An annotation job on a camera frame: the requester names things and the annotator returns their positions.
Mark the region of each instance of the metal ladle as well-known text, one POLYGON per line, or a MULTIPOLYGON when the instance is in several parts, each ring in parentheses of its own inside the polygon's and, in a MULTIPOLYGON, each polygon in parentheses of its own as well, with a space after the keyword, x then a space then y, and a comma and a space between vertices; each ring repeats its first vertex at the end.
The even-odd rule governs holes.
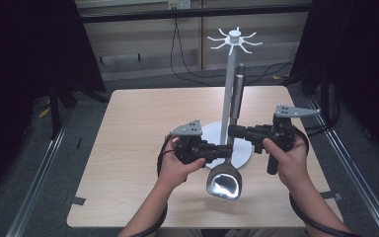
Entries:
MULTIPOLYGON (((240 64, 233 83, 232 102, 229 124, 237 123, 239 118, 243 89, 245 83, 245 66, 240 64)), ((234 136, 227 137, 227 146, 233 148, 234 136)), ((212 196, 231 200, 239 199, 242 192, 242 175, 232 165, 232 158, 225 158, 224 162, 211 169, 206 183, 207 192, 212 196)))

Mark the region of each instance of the white circular base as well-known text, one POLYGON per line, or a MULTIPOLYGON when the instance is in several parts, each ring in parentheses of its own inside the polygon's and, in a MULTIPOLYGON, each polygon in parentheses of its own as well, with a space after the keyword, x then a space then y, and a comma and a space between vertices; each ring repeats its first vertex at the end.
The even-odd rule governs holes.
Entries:
MULTIPOLYGON (((221 132, 221 121, 215 121, 205 125, 202 128, 203 140, 206 140, 208 143, 214 143, 218 145, 220 143, 220 132, 221 132)), ((233 155, 232 155, 232 165, 236 169, 240 169, 244 166, 252 155, 252 144, 250 141, 244 139, 235 138, 233 145, 233 155)), ((212 169, 217 165, 220 165, 224 162, 224 158, 215 159, 211 164, 206 164, 205 166, 212 169)))

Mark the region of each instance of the power outlet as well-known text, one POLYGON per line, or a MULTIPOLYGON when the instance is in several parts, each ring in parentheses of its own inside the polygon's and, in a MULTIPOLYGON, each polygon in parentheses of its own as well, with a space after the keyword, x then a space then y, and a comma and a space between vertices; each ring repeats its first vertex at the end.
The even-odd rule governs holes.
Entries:
POLYGON ((169 0, 168 1, 168 9, 169 10, 178 10, 178 9, 180 9, 180 1, 179 0, 169 0))
POLYGON ((190 9, 190 0, 180 0, 179 9, 190 9))

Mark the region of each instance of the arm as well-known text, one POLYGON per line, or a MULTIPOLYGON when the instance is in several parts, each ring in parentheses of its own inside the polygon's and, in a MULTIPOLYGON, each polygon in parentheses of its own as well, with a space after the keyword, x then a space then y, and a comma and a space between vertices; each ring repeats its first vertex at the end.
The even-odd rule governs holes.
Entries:
MULTIPOLYGON (((288 187, 301 211, 314 221, 344 232, 351 231, 331 210, 313 185, 307 172, 306 146, 299 136, 294 147, 285 153, 270 139, 264 139, 264 147, 278 161, 279 179, 288 187)), ((311 236, 331 236, 306 223, 311 236)))
POLYGON ((159 220, 174 188, 183 183, 188 174, 204 165, 205 159, 203 158, 184 165, 173 152, 176 144, 177 140, 173 142, 171 139, 168 142, 165 147, 167 152, 164 153, 161 172, 155 186, 134 216, 118 234, 118 237, 140 233, 155 224, 159 220))

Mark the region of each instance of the light wood tabletop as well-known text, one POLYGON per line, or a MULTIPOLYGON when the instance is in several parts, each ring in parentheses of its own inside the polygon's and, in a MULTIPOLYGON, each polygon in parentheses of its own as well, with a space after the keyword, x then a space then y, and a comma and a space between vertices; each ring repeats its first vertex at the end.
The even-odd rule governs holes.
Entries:
MULTIPOLYGON (((118 90, 112 95, 84 171, 67 223, 72 227, 122 227, 156 182, 156 162, 165 135, 194 119, 201 125, 220 121, 224 88, 118 90)), ((285 87, 245 87, 238 125, 272 124, 277 104, 294 106, 285 87)), ((299 118, 293 124, 304 131, 299 118)), ((301 227, 288 190, 266 172, 267 155, 253 153, 240 169, 238 200, 210 196, 208 168, 190 174, 172 193, 163 227, 254 228, 301 227)), ((330 190, 313 147, 308 170, 319 192, 330 190)), ((329 206, 341 218, 333 199, 329 206)))

